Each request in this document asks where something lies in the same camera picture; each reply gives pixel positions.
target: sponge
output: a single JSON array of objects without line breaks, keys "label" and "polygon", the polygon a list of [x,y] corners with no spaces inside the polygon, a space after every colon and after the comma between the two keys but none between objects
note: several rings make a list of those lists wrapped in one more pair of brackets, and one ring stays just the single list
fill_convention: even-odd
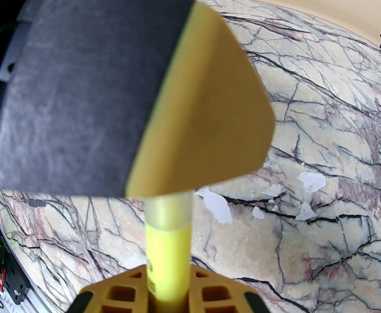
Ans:
[{"label": "sponge", "polygon": [[259,168],[274,115],[194,0],[44,0],[7,87],[0,188],[151,197]]}]

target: red wire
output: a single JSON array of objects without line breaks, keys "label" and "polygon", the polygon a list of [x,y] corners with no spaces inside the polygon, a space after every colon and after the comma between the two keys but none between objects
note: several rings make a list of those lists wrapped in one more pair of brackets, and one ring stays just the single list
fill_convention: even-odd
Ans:
[{"label": "red wire", "polygon": [[3,278],[2,278],[2,281],[1,281],[1,287],[0,287],[0,289],[1,289],[1,292],[4,292],[4,283],[6,281],[6,270],[2,269],[1,271],[3,273]]}]

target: marble veining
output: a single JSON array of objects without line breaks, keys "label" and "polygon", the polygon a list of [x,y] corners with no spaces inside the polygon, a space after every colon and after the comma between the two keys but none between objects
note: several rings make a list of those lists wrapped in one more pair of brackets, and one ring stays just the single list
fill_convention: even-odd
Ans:
[{"label": "marble veining", "polygon": [[[253,286],[274,313],[381,312],[381,49],[282,7],[200,1],[251,58],[277,127],[259,171],[210,187],[232,224],[195,196],[192,261]],[[299,179],[318,174],[325,184]],[[302,205],[315,215],[297,220]],[[136,200],[0,191],[0,223],[59,311],[145,263],[143,218]]]}]

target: yellow sponge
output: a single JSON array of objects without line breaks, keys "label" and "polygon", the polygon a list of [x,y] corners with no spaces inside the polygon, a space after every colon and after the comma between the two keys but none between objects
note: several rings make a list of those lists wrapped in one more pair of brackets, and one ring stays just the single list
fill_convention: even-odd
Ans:
[{"label": "yellow sponge", "polygon": [[222,17],[195,2],[126,194],[171,194],[257,170],[271,144],[274,120],[259,76]]}]

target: peeling paint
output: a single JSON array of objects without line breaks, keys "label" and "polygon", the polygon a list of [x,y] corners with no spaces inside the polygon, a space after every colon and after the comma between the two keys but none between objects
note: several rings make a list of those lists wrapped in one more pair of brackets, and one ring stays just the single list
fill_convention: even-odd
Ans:
[{"label": "peeling paint", "polygon": [[308,220],[317,216],[307,203],[302,203],[301,213],[296,216],[296,220]]},{"label": "peeling paint", "polygon": [[276,197],[282,193],[282,187],[280,185],[272,185],[266,191],[263,191],[262,194]]},{"label": "peeling paint", "polygon": [[221,224],[232,224],[231,210],[226,199],[209,190],[207,186],[195,192],[204,199],[205,206],[214,214],[214,218]]},{"label": "peeling paint", "polygon": [[320,173],[300,173],[298,179],[303,182],[305,192],[315,192],[326,186],[326,179]]},{"label": "peeling paint", "polygon": [[253,209],[253,216],[257,219],[264,219],[264,213],[258,206],[255,206]]}]

